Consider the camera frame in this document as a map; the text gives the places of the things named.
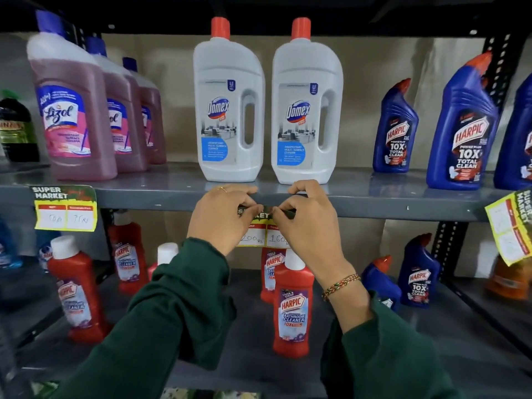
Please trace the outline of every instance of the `bracelet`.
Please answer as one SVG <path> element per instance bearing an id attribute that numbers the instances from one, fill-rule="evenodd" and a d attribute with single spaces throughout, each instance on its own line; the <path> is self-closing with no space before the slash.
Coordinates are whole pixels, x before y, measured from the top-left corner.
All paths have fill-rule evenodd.
<path id="1" fill-rule="evenodd" d="M 321 298 L 323 298 L 324 301 L 329 301 L 329 295 L 340 290 L 340 288 L 347 286 L 350 282 L 354 282 L 355 280 L 360 280 L 360 276 L 357 274 L 348 275 L 339 282 L 334 283 L 332 286 L 327 288 L 321 295 Z"/>

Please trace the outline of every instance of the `orange bottle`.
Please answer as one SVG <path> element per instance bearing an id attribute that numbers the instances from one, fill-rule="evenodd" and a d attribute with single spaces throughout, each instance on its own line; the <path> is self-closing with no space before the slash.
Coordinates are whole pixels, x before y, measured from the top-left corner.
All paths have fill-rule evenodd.
<path id="1" fill-rule="evenodd" d="M 174 242 L 159 245 L 157 248 L 157 263 L 154 263 L 148 268 L 148 280 L 152 281 L 152 275 L 157 266 L 160 264 L 170 263 L 174 256 L 179 253 L 179 246 Z"/>
<path id="2" fill-rule="evenodd" d="M 131 221 L 127 210 L 119 210 L 114 214 L 114 225 L 109 227 L 108 234 L 120 278 L 118 289 L 125 295 L 135 295 L 148 283 L 140 225 Z"/>
<path id="3" fill-rule="evenodd" d="M 273 304 L 275 291 L 275 269 L 285 262 L 286 249 L 262 248 L 261 254 L 261 300 Z"/>
<path id="4" fill-rule="evenodd" d="M 312 320 L 314 275 L 292 249 L 275 271 L 273 351 L 298 359 L 309 354 L 309 328 Z"/>
<path id="5" fill-rule="evenodd" d="M 501 256 L 498 256 L 495 269 L 486 284 L 486 288 L 506 298 L 526 300 L 528 298 L 529 275 L 520 262 L 508 266 Z"/>
<path id="6" fill-rule="evenodd" d="M 54 238 L 50 245 L 48 270 L 58 278 L 59 299 L 72 326 L 69 337 L 80 343 L 102 342 L 112 327 L 103 315 L 92 259 L 79 250 L 72 235 Z"/>

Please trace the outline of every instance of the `green sweater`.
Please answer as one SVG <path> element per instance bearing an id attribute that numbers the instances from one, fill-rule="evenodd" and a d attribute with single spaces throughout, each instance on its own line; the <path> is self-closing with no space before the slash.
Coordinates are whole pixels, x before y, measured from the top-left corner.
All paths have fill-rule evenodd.
<path id="1" fill-rule="evenodd" d="M 159 399 L 176 359 L 216 369 L 236 316 L 222 294 L 228 277 L 223 255 L 187 239 L 53 399 Z M 329 397 L 462 397 L 430 339 L 375 298 L 371 307 L 375 318 L 343 335 L 338 321 L 332 324 L 321 361 Z"/>

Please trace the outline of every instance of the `white bottle cap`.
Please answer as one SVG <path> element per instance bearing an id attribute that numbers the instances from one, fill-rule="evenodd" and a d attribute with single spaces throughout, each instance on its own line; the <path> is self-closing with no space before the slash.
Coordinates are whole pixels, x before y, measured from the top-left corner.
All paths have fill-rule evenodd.
<path id="1" fill-rule="evenodd" d="M 285 254 L 285 266 L 290 270 L 302 270 L 305 268 L 305 262 L 292 249 L 287 249 Z"/>
<path id="2" fill-rule="evenodd" d="M 126 226 L 131 224 L 131 215 L 127 210 L 118 210 L 113 214 L 114 225 L 116 226 Z"/>
<path id="3" fill-rule="evenodd" d="M 179 253 L 179 247 L 175 242 L 167 242 L 157 248 L 157 266 L 170 263 L 174 256 Z"/>
<path id="4" fill-rule="evenodd" d="M 63 235 L 50 241 L 52 247 L 52 256 L 54 259 L 67 259 L 76 256 L 79 248 L 76 244 L 74 235 Z"/>

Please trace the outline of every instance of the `blue toilet cleaner bottle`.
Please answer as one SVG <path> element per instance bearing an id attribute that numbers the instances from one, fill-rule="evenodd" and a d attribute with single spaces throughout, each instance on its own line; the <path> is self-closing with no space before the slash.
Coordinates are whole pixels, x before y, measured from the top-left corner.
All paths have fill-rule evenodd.
<path id="1" fill-rule="evenodd" d="M 532 74 L 517 88 L 493 183 L 508 190 L 532 186 Z"/>
<path id="2" fill-rule="evenodd" d="M 401 304 L 426 308 L 434 294 L 441 266 L 425 248 L 431 236 L 419 235 L 404 248 L 403 264 L 397 282 L 401 288 Z"/>
<path id="3" fill-rule="evenodd" d="M 498 109 L 482 88 L 491 52 L 469 60 L 443 90 L 442 111 L 427 170 L 434 189 L 477 190 L 498 125 Z"/>
<path id="4" fill-rule="evenodd" d="M 20 259 L 13 235 L 0 218 L 0 269 L 19 268 L 21 266 L 22 259 Z"/>
<path id="5" fill-rule="evenodd" d="M 401 288 L 386 275 L 391 263 L 390 255 L 374 260 L 362 272 L 361 280 L 368 291 L 375 291 L 379 301 L 396 311 L 401 299 Z"/>
<path id="6" fill-rule="evenodd" d="M 410 82 L 410 78 L 398 82 L 382 99 L 373 152 L 375 172 L 408 172 L 419 123 L 417 113 L 404 100 Z"/>
<path id="7" fill-rule="evenodd" d="M 37 260 L 45 273 L 48 273 L 48 261 L 52 258 L 50 241 L 60 237 L 59 231 L 35 230 L 37 236 Z"/>

